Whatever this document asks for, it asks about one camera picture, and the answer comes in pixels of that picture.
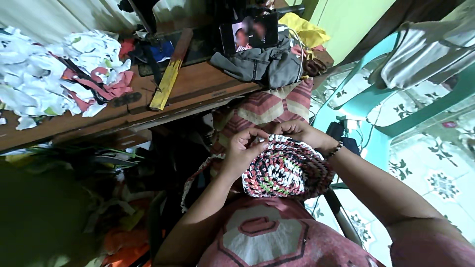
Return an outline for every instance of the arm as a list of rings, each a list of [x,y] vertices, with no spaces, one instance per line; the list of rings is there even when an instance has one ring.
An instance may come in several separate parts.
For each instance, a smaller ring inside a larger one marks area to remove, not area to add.
[[[268,146],[267,142],[262,142],[246,148],[252,136],[267,138],[269,134],[249,128],[231,138],[219,174],[163,241],[154,259],[154,266],[196,265],[217,234],[218,211],[223,207],[231,185]]]
[[[278,124],[274,133],[287,134],[301,140],[323,155],[338,145],[338,142],[327,134],[300,121]],[[353,194],[386,227],[393,241],[411,232],[427,231],[468,242],[409,186],[345,147],[328,162]]]

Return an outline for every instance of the hand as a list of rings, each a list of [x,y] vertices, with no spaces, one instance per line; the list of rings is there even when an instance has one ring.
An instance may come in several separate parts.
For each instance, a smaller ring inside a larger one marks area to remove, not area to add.
[[[302,141],[323,154],[328,154],[338,145],[331,136],[299,120],[279,123],[272,133]]]
[[[305,52],[305,50],[303,50],[300,45],[294,45],[293,47],[290,48],[290,52],[294,55],[297,55],[299,57],[301,57],[302,55],[304,57],[307,57],[307,53]]]
[[[241,177],[249,168],[251,161],[269,146],[269,143],[264,141],[246,148],[245,145],[253,136],[267,139],[269,134],[256,128],[247,128],[235,134],[229,141],[226,157],[219,173],[227,179],[232,179],[230,182]]]

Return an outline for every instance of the wrist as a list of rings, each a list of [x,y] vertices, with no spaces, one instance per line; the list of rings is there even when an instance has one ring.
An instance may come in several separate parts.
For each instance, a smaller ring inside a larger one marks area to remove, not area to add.
[[[332,152],[337,146],[338,141],[329,137],[329,139],[325,141],[320,147],[316,148],[316,150],[323,155],[328,155],[328,153]]]
[[[236,175],[232,172],[227,172],[227,171],[219,172],[215,177],[216,180],[223,181],[229,184],[230,187],[239,178],[241,178],[240,174]]]

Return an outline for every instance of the wooden table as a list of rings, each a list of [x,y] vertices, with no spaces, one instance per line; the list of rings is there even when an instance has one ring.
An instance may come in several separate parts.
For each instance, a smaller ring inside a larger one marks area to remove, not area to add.
[[[187,18],[178,22],[167,22],[158,25],[159,31],[172,32],[177,29],[209,23],[211,18]],[[168,106],[163,111],[151,111],[148,108],[155,92],[153,76],[140,77],[137,66],[131,69],[135,74],[130,86],[134,92],[140,92],[142,98],[135,103],[121,107],[108,105],[94,117],[72,116],[66,112],[62,116],[50,117],[40,125],[18,131],[18,116],[10,111],[2,112],[8,121],[0,125],[0,151],[25,147],[32,143],[53,140],[63,143],[74,139],[91,138],[109,134],[126,128],[135,130],[150,128],[185,116],[196,114],[240,97],[259,86],[255,83],[243,83],[203,62],[182,67],[176,79]]]

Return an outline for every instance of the curtain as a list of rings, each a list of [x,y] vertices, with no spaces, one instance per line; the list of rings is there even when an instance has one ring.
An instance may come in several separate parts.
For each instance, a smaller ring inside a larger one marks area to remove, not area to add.
[[[119,10],[120,0],[15,0],[0,6],[0,27],[13,26],[48,44],[72,32],[101,29],[120,32],[140,23],[135,13]],[[160,0],[153,8],[157,22],[203,14],[205,0]]]

